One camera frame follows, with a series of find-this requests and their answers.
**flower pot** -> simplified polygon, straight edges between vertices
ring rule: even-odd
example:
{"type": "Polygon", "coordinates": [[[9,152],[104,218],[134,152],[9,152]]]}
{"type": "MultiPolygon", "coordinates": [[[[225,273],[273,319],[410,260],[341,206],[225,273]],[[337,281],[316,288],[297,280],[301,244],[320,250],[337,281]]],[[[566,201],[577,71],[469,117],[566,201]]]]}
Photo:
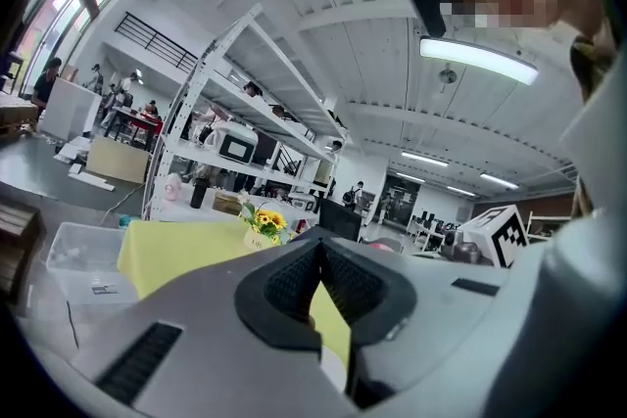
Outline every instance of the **flower pot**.
{"type": "Polygon", "coordinates": [[[244,246],[251,251],[261,251],[271,248],[274,244],[269,237],[258,234],[253,227],[249,226],[244,234],[244,246]]]}

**white metal shelving unit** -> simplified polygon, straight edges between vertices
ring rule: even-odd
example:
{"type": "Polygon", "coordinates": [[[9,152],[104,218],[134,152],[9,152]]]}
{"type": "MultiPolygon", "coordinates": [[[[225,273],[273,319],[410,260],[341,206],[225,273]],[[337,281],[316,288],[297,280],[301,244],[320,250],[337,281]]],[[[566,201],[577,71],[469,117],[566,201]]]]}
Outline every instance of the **white metal shelving unit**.
{"type": "MultiPolygon", "coordinates": [[[[265,180],[278,181],[304,190],[310,188],[321,189],[320,186],[314,185],[310,181],[300,179],[303,166],[308,158],[332,163],[333,171],[335,170],[337,161],[328,156],[323,148],[306,138],[295,127],[275,116],[270,106],[262,99],[249,97],[217,71],[227,51],[233,46],[238,37],[242,35],[244,30],[252,30],[263,44],[269,48],[274,58],[282,62],[288,73],[292,75],[289,87],[286,87],[285,80],[282,80],[275,86],[264,82],[264,88],[278,101],[279,105],[284,106],[286,110],[297,117],[315,135],[332,136],[346,140],[343,130],[340,129],[337,122],[319,102],[307,81],[300,75],[296,67],[274,43],[272,38],[256,23],[255,18],[261,12],[261,6],[255,6],[248,14],[214,40],[187,76],[186,82],[178,90],[164,124],[164,133],[158,138],[148,170],[143,206],[145,209],[148,203],[151,203],[150,219],[179,221],[181,220],[180,218],[185,218],[187,213],[187,211],[182,210],[180,205],[173,205],[164,199],[166,179],[174,156],[257,176],[265,180]],[[203,146],[181,140],[180,135],[185,122],[201,95],[213,105],[222,108],[239,120],[248,123],[278,142],[301,153],[304,157],[297,175],[294,177],[288,176],[280,171],[271,170],[270,166],[260,168],[255,165],[238,163],[226,159],[203,146]],[[177,114],[176,111],[179,105],[180,110],[177,114]]],[[[240,56],[242,51],[243,48],[238,47],[240,56]]]]}
{"type": "Polygon", "coordinates": [[[531,230],[531,223],[533,221],[566,222],[570,221],[570,216],[534,216],[533,211],[529,211],[529,219],[527,220],[527,237],[529,239],[536,239],[539,241],[549,241],[551,237],[529,233],[531,230]]]}

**black monitor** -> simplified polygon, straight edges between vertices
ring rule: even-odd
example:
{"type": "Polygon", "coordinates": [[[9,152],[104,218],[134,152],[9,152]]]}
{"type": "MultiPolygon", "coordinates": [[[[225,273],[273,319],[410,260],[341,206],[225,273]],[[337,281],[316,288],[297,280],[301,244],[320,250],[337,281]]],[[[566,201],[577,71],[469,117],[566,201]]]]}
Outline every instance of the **black monitor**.
{"type": "Polygon", "coordinates": [[[351,209],[346,209],[328,199],[322,199],[319,225],[338,237],[356,242],[360,237],[362,217],[351,209]]]}

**plastic storage box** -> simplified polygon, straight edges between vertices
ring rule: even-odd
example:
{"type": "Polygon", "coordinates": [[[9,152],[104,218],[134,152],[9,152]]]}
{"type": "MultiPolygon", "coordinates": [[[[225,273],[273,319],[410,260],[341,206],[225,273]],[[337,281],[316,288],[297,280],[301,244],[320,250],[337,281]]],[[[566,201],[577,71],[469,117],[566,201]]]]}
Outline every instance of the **plastic storage box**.
{"type": "Polygon", "coordinates": [[[125,230],[62,223],[46,260],[70,304],[134,303],[135,288],[118,272],[125,230]]]}

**ceiling light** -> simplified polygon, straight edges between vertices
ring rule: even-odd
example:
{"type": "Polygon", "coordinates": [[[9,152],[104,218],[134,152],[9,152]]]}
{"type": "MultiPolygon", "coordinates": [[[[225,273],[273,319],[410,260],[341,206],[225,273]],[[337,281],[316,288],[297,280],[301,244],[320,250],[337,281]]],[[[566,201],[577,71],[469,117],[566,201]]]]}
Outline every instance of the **ceiling light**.
{"type": "Polygon", "coordinates": [[[511,190],[518,190],[518,185],[514,183],[509,183],[504,179],[497,178],[496,176],[491,176],[490,174],[486,174],[485,172],[481,174],[483,179],[487,179],[488,181],[492,181],[493,183],[498,183],[499,185],[503,185],[504,187],[508,187],[511,190]]]}
{"type": "Polygon", "coordinates": [[[527,85],[531,85],[538,76],[538,69],[528,63],[490,49],[454,40],[422,37],[420,56],[495,71],[527,85]]]}
{"type": "Polygon", "coordinates": [[[459,188],[455,188],[455,187],[447,187],[449,190],[451,190],[452,192],[458,192],[459,194],[464,194],[470,197],[476,197],[472,192],[466,192],[465,190],[460,190],[459,188]]]}
{"type": "Polygon", "coordinates": [[[424,183],[423,179],[416,178],[415,176],[409,176],[408,174],[404,174],[402,172],[397,172],[397,174],[402,178],[410,179],[411,181],[417,181],[418,183],[424,183]]]}
{"type": "Polygon", "coordinates": [[[443,163],[442,161],[436,161],[435,159],[429,159],[428,157],[417,156],[416,154],[410,154],[409,152],[403,152],[401,155],[403,157],[407,157],[408,159],[423,161],[424,163],[434,163],[436,165],[440,165],[441,167],[446,167],[448,165],[447,163],[443,163]]]}

